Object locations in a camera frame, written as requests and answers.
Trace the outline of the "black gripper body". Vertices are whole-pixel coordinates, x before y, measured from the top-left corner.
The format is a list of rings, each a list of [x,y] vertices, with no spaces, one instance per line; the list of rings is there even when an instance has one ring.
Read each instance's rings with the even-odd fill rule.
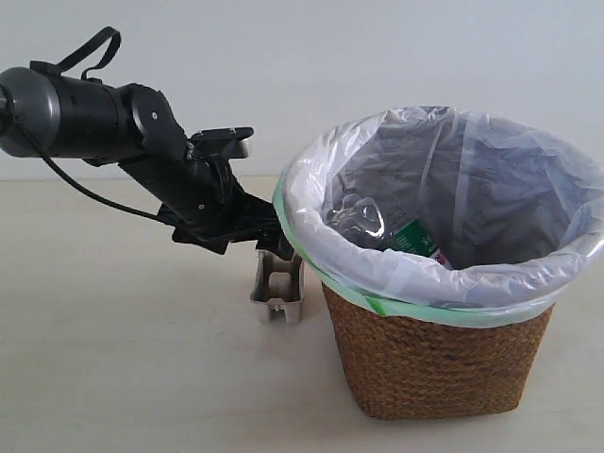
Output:
[[[159,191],[158,216],[204,240],[257,242],[277,229],[273,205],[247,193],[224,159],[190,160]]]

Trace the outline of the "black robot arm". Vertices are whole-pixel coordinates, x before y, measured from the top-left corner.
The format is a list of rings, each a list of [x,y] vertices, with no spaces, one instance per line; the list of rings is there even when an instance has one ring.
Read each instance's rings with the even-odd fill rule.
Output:
[[[81,159],[117,165],[160,202],[148,219],[172,227],[176,243],[225,254],[253,242],[290,260],[272,203],[247,193],[230,163],[248,155],[250,126],[186,135],[164,94],[141,84],[13,67],[1,74],[1,148],[14,158]]]

